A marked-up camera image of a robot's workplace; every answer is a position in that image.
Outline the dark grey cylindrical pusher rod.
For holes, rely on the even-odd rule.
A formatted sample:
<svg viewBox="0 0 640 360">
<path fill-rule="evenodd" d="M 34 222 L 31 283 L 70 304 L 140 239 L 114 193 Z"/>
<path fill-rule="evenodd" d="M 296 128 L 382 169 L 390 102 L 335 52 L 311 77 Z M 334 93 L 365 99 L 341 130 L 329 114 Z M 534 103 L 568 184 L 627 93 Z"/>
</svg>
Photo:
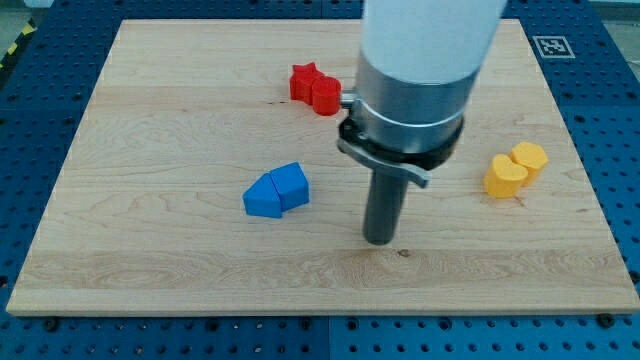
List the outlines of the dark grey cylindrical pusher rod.
<svg viewBox="0 0 640 360">
<path fill-rule="evenodd" d="M 363 221 L 363 235 L 373 245 L 386 245 L 394 237 L 408 188 L 408 180 L 373 171 Z"/>
</svg>

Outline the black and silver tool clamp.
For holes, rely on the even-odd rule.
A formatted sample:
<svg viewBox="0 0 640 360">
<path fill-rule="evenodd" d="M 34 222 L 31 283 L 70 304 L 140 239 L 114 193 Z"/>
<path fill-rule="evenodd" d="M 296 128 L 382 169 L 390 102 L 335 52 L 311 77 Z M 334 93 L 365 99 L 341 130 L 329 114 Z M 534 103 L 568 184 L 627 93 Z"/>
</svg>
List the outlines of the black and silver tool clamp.
<svg viewBox="0 0 640 360">
<path fill-rule="evenodd" d="M 420 188 L 450 158 L 464 129 L 461 112 L 431 124 L 406 124 L 380 115 L 354 91 L 343 92 L 340 101 L 347 117 L 338 128 L 339 151 L 377 175 Z"/>
</svg>

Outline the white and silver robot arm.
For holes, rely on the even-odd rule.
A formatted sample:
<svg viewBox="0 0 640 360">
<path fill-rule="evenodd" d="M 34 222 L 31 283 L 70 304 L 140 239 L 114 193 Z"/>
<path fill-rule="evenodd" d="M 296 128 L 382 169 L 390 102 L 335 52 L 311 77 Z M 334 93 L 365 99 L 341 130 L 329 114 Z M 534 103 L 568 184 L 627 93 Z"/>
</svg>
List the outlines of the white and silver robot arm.
<svg viewBox="0 0 640 360">
<path fill-rule="evenodd" d="M 427 187 L 464 128 L 464 112 L 506 0 L 368 0 L 338 149 L 371 169 L 363 236 L 394 237 L 407 187 Z"/>
</svg>

